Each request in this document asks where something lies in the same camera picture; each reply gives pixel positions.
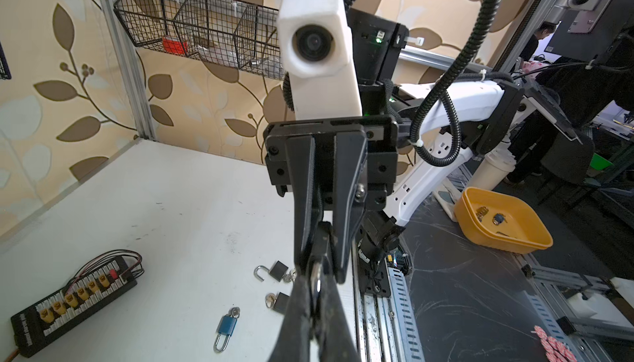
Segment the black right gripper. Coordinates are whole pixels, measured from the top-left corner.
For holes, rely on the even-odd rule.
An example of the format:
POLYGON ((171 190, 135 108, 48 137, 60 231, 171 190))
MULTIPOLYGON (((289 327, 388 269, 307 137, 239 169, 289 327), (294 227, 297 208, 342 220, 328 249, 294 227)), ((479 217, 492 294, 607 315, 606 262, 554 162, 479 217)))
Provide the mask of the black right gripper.
POLYGON ((277 122, 264 131, 265 163, 278 195, 294 199, 294 261, 306 273, 313 243, 314 183, 333 207, 333 276, 346 281, 353 219, 386 208, 396 183, 399 125, 389 115, 277 122), (361 203, 358 185, 364 186, 361 203))

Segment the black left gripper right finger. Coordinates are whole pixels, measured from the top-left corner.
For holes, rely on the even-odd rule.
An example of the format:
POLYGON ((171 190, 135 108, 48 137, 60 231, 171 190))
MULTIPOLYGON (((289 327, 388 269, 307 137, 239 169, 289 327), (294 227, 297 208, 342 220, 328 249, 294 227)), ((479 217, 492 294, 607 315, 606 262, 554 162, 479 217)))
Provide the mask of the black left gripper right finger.
POLYGON ((332 275, 314 264, 314 335, 320 361, 360 361, 332 275))

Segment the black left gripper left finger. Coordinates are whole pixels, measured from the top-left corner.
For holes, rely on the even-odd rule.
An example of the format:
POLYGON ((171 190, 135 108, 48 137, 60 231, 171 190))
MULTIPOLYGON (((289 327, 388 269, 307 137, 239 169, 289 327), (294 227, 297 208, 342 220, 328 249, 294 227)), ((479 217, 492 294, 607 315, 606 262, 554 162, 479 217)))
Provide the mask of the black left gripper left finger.
POLYGON ((329 339, 334 289, 330 233, 330 223, 318 223, 305 271, 297 276, 293 286, 271 361, 309 361, 313 340, 319 360, 333 360, 334 342, 329 339))

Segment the blue padlock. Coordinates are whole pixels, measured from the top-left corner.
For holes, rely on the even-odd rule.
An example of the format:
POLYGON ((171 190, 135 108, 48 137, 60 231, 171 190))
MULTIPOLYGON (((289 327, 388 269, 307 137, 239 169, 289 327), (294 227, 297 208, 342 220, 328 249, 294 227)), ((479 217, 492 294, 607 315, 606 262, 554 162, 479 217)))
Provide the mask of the blue padlock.
POLYGON ((221 318, 216 331, 216 340, 213 345, 214 352, 219 354, 226 350, 239 317, 240 308, 232 307, 229 312, 221 318))

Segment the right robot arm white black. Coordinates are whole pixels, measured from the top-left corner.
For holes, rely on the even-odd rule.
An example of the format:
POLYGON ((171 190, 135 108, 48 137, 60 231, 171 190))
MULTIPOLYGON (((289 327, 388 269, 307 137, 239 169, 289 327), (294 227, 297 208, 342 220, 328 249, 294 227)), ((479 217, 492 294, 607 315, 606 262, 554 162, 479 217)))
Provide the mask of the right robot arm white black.
POLYGON ((391 74, 408 31, 355 1, 282 0, 276 19, 294 116, 264 130, 265 163, 277 193, 293 197, 297 285, 313 302, 346 280, 358 240, 381 260, 442 179, 518 124, 523 98, 547 99, 515 76, 467 71, 501 0, 481 0, 439 80, 399 86, 391 74))

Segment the black padlock right open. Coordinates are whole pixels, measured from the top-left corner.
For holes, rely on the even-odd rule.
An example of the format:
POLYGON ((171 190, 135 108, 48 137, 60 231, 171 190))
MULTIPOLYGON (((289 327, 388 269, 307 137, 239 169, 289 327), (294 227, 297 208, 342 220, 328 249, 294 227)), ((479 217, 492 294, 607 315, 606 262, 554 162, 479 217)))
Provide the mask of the black padlock right open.
POLYGON ((254 277, 263 282, 264 278, 260 275, 261 271, 265 271, 269 276, 275 279, 278 282, 291 283, 294 282, 297 277, 297 272, 295 269, 289 268, 287 265, 282 263, 281 261, 277 261, 271 268, 267 268, 266 266, 257 266, 254 269, 254 277))

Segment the red item in basket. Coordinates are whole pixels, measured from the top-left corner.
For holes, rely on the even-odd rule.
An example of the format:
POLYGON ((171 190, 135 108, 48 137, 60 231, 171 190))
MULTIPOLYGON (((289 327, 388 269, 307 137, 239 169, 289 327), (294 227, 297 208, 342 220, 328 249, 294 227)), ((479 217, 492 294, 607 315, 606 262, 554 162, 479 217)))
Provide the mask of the red item in basket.
POLYGON ((178 38, 165 36, 162 38, 163 49, 166 53, 178 56, 188 55, 188 43, 178 38))

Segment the yellow plastic bowl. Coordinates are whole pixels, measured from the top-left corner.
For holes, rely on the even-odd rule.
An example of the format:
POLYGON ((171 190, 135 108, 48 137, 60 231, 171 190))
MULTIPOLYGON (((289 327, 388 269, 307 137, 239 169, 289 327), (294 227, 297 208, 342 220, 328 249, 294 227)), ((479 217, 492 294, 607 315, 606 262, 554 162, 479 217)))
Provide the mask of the yellow plastic bowl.
POLYGON ((467 187, 454 215, 464 236, 476 245, 522 255, 553 245, 538 214, 512 195, 467 187))

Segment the pink white candies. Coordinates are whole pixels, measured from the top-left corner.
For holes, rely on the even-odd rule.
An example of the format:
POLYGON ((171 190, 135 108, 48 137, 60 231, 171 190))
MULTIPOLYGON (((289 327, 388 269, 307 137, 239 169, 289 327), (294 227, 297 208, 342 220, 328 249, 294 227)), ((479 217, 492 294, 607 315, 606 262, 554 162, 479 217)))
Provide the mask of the pink white candies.
POLYGON ((539 326, 534 326, 534 333, 540 340, 546 354, 546 358, 550 362, 577 362, 577 358, 572 350, 563 342, 555 337, 548 336, 546 331, 539 326))

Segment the black charging board yellow connectors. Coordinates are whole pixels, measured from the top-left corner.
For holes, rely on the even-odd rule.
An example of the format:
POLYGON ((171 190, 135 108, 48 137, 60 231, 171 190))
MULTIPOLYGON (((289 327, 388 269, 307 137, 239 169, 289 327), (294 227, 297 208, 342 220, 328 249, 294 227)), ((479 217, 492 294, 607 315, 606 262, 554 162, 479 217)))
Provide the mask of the black charging board yellow connectors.
POLYGON ((81 266, 64 285, 11 317, 16 353, 32 357, 137 285, 140 253, 116 249, 81 266))

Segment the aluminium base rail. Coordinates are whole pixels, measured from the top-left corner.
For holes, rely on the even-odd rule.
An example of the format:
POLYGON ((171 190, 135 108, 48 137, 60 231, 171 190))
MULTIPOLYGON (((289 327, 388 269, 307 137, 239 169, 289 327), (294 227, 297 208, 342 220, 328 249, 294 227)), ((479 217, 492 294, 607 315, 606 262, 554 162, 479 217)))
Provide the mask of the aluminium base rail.
POLYGON ((387 259, 353 251, 355 330, 362 361, 423 361, 405 275, 387 259))

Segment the aluminium frame post right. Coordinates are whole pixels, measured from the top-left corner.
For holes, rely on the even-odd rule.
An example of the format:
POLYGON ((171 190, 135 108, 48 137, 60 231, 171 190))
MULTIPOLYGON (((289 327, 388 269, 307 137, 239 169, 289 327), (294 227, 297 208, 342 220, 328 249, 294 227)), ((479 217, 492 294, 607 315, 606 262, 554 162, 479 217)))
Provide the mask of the aluminium frame post right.
POLYGON ((150 104, 146 99, 145 77, 139 57, 129 37, 114 12, 116 0, 100 0, 107 28, 117 56, 125 92, 130 101, 137 134, 142 139, 156 141, 155 126, 150 113, 150 104))

